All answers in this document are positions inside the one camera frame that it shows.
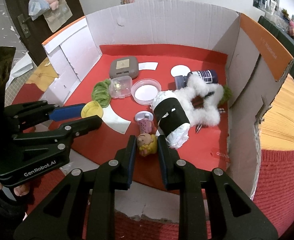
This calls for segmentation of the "clear round lid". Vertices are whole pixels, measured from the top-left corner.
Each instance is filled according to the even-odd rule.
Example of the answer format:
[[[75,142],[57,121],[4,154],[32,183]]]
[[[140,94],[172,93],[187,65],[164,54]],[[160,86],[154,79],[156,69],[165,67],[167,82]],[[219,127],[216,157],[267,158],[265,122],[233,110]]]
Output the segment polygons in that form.
[[[160,91],[161,85],[158,81],[154,79],[142,79],[132,86],[131,95],[136,103],[150,105]]]

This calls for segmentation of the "clear small plastic box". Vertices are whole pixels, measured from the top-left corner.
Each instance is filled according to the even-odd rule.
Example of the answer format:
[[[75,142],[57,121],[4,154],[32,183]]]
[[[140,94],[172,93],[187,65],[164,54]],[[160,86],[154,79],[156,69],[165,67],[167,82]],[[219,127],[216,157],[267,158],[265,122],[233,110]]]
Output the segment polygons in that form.
[[[131,95],[132,78],[130,76],[116,77],[111,80],[109,94],[113,99],[123,99]]]

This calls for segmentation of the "yellow bottle cap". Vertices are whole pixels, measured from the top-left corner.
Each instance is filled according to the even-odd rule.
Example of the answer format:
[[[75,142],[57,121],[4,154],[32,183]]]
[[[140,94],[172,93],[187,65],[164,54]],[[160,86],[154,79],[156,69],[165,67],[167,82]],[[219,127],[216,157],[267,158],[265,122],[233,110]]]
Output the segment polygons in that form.
[[[90,116],[99,116],[100,118],[103,117],[103,108],[97,101],[90,101],[84,105],[81,110],[81,117],[87,118]]]

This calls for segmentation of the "red knitted table mat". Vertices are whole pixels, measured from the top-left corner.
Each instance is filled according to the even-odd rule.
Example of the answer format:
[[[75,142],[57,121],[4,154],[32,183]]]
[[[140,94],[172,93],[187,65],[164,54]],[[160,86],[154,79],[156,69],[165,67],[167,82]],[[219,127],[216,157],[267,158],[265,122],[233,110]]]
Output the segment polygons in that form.
[[[262,160],[254,203],[280,235],[294,229],[294,80],[287,77],[260,126]],[[177,239],[178,196],[134,184],[116,200],[117,239]]]

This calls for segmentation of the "white black cloth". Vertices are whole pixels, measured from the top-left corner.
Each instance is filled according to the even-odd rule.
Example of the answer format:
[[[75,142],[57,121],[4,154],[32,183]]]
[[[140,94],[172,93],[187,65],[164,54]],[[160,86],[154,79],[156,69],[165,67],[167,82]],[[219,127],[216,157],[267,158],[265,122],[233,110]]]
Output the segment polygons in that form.
[[[151,103],[158,131],[168,146],[180,148],[189,139],[190,121],[177,96],[171,90],[160,91]]]

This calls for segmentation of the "dark wooden door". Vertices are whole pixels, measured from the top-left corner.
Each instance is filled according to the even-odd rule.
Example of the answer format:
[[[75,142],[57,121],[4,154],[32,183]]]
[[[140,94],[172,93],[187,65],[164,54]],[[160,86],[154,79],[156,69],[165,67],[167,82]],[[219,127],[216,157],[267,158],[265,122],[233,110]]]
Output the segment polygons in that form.
[[[65,1],[71,9],[72,17],[60,29],[84,16],[79,0]],[[38,66],[47,57],[42,42],[53,35],[52,31],[44,16],[38,17],[35,21],[28,18],[29,0],[5,0],[5,2],[12,22],[20,35],[21,42],[28,50],[33,62]]]

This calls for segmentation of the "orange white cardboard box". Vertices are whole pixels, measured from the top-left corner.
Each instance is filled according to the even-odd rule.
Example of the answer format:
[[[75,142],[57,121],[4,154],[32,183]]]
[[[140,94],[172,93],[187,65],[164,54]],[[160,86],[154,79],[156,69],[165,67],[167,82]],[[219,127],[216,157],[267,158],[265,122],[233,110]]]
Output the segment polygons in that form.
[[[171,69],[213,69],[232,97],[218,126],[189,130],[179,155],[198,168],[219,167],[250,197],[261,166],[258,123],[293,64],[286,48],[263,26],[216,5],[141,0],[100,10],[48,38],[44,50],[58,77],[43,94],[49,103],[86,103],[108,78],[113,60],[135,56],[138,79],[174,89]]]

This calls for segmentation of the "small green fuzzy scrunchie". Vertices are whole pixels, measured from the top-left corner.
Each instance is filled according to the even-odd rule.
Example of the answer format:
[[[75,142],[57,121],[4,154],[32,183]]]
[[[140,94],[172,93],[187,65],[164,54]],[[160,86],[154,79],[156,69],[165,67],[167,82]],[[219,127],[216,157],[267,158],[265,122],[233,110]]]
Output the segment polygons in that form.
[[[231,89],[227,85],[224,85],[223,86],[223,97],[221,98],[218,105],[220,106],[220,105],[225,104],[226,102],[228,102],[230,100],[231,97],[232,97]]]

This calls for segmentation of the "red felt box liner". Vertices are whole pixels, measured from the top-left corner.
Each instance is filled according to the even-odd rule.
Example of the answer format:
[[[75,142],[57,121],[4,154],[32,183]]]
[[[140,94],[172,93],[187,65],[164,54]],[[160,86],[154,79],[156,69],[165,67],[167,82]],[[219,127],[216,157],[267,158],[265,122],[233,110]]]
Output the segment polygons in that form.
[[[102,57],[67,105],[89,102],[94,86],[123,56],[154,62],[157,68],[141,70],[127,97],[114,96],[103,110],[102,126],[76,137],[73,150],[103,164],[134,135],[138,155],[133,179],[160,190],[168,172],[158,160],[162,147],[177,150],[181,159],[202,170],[227,168],[228,115],[219,111],[227,106],[226,54],[173,44],[102,45],[100,49]]]

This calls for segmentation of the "white fluffy star scrunchie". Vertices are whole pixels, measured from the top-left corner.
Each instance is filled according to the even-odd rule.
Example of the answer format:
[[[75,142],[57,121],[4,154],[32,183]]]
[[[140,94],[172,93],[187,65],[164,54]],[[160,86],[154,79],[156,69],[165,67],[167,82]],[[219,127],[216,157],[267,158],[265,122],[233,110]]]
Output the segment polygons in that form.
[[[222,85],[205,83],[197,75],[191,75],[186,87],[173,92],[180,101],[191,126],[203,124],[213,127],[220,123],[218,104],[223,97]]]

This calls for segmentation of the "grey square case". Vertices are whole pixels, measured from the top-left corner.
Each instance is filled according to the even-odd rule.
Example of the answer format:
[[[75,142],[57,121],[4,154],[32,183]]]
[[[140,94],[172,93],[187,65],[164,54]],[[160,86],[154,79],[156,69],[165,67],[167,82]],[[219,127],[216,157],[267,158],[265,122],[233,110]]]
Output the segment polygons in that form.
[[[138,60],[134,56],[122,57],[111,62],[109,76],[111,79],[130,76],[131,79],[139,75]]]

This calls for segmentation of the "large green fuzzy scrunchie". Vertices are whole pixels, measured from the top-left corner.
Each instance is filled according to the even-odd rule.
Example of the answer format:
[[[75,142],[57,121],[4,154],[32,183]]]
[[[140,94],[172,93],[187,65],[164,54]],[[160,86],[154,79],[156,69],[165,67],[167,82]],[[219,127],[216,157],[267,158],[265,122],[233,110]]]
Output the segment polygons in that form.
[[[106,108],[109,106],[111,101],[111,96],[109,93],[109,87],[111,84],[110,79],[105,79],[103,81],[98,82],[92,90],[91,98],[93,101],[99,103],[102,108]]]

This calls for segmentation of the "pink toy figurine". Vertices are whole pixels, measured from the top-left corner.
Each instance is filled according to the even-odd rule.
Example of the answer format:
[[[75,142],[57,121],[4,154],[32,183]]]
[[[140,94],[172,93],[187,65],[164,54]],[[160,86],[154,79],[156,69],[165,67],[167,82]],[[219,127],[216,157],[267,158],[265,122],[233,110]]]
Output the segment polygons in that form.
[[[135,115],[135,121],[137,122],[140,130],[140,134],[151,134],[154,128],[153,114],[148,111],[140,111]]]

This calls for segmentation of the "yellow toy figurine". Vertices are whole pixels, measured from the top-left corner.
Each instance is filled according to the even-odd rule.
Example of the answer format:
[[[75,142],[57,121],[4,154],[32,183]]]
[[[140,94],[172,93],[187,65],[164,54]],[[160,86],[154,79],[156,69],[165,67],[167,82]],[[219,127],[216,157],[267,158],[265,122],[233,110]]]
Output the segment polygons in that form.
[[[146,157],[157,153],[157,137],[154,134],[142,133],[137,137],[139,154]]]

